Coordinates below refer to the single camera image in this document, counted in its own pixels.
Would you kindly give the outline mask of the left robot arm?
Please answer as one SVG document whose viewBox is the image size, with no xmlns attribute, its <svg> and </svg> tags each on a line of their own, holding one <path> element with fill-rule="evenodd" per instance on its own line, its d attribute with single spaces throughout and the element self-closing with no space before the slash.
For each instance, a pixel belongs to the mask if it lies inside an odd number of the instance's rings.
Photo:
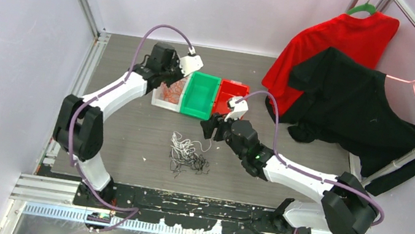
<svg viewBox="0 0 415 234">
<path fill-rule="evenodd" d="M 179 57 L 175 48 L 158 42 L 142 63 L 134 64 L 125 75 L 100 90 L 78 97 L 70 94 L 61 104 L 52 133 L 70 162 L 79 170 L 89 199 L 97 208 L 113 208 L 114 180 L 104 167 L 100 149 L 104 122 L 130 101 L 161 84 L 170 86 L 201 69 L 203 62 L 194 50 Z"/>
</svg>

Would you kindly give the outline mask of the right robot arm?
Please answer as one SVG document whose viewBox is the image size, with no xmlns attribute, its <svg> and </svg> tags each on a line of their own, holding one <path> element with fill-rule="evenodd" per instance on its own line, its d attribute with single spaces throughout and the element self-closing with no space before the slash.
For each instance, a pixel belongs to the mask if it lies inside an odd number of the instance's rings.
<svg viewBox="0 0 415 234">
<path fill-rule="evenodd" d="M 225 120 L 215 113 L 200 125 L 204 138 L 225 142 L 249 175 L 284 185 L 311 200 L 285 199 L 273 217 L 278 233 L 311 228 L 332 234 L 366 234 L 382 219 L 382 209 L 353 174 L 320 173 L 288 160 L 261 143 L 248 120 Z"/>
</svg>

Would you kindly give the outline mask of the white plastic bin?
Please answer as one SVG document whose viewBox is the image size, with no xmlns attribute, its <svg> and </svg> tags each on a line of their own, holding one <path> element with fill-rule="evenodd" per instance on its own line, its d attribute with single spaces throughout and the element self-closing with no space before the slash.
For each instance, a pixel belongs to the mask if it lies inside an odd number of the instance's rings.
<svg viewBox="0 0 415 234">
<path fill-rule="evenodd" d="M 162 83 L 153 90 L 151 105 L 162 107 L 166 110 L 180 112 L 183 97 L 187 88 L 190 76 L 172 84 L 170 87 Z"/>
</svg>

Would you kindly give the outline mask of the green plastic bin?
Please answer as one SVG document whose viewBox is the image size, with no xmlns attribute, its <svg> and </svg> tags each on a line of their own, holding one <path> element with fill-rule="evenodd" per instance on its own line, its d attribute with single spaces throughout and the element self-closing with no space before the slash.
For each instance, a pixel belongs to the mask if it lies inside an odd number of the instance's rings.
<svg viewBox="0 0 415 234">
<path fill-rule="evenodd" d="M 219 77 L 194 72 L 185 89 L 180 113 L 201 120 L 209 119 L 220 83 Z"/>
</svg>

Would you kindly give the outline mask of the red plastic bin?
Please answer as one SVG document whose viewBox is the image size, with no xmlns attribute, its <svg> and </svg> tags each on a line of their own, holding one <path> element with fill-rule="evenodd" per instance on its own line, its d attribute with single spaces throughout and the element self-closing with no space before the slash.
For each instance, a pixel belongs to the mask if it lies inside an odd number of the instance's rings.
<svg viewBox="0 0 415 234">
<path fill-rule="evenodd" d="M 235 96 L 246 96 L 250 87 L 235 80 L 222 79 L 211 113 L 227 114 L 230 112 L 228 101 Z"/>
</svg>

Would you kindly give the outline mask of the black t-shirt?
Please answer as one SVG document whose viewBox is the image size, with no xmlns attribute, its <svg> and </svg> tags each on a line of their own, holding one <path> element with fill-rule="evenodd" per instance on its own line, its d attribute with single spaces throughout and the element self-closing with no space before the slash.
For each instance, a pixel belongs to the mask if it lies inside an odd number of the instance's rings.
<svg viewBox="0 0 415 234">
<path fill-rule="evenodd" d="M 262 84 L 277 101 L 271 117 L 288 124 L 294 140 L 338 144 L 370 177 L 415 149 L 415 124 L 394 113 L 385 79 L 331 47 L 301 63 L 276 61 Z"/>
</svg>

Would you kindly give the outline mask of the red t-shirt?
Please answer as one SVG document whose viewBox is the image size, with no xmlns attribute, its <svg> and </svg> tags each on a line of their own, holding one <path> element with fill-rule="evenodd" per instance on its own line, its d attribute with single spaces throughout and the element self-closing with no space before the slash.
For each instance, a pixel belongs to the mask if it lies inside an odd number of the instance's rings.
<svg viewBox="0 0 415 234">
<path fill-rule="evenodd" d="M 295 35 L 262 79 L 262 85 L 275 97 L 279 121 L 290 123 L 291 105 L 303 94 L 288 86 L 292 68 L 330 47 L 345 53 L 357 63 L 374 69 L 400 21 L 381 12 L 366 18 L 341 14 Z"/>
</svg>

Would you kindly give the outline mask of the green hanger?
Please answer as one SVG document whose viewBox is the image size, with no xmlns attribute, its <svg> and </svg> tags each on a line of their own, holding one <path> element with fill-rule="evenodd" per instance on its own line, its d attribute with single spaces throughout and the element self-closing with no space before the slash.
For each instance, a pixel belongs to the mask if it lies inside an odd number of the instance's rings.
<svg viewBox="0 0 415 234">
<path fill-rule="evenodd" d="M 372 0 L 366 0 L 363 4 L 357 5 L 359 0 L 350 0 L 350 3 L 346 9 L 346 14 L 354 15 L 359 12 L 369 13 L 370 15 L 375 14 L 377 12 L 376 6 L 370 4 L 370 1 Z"/>
</svg>

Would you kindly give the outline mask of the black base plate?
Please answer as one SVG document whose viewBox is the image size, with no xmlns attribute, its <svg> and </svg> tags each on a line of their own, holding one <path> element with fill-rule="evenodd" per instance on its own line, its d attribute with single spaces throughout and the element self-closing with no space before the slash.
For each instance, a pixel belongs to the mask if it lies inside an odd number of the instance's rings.
<svg viewBox="0 0 415 234">
<path fill-rule="evenodd" d="M 220 224 L 221 234 L 311 234 L 311 229 L 294 230 L 275 209 L 247 203 L 198 197 L 185 193 L 149 189 L 136 185 L 114 185 L 111 204 L 135 207 L 135 219 L 170 227 L 212 231 Z"/>
</svg>

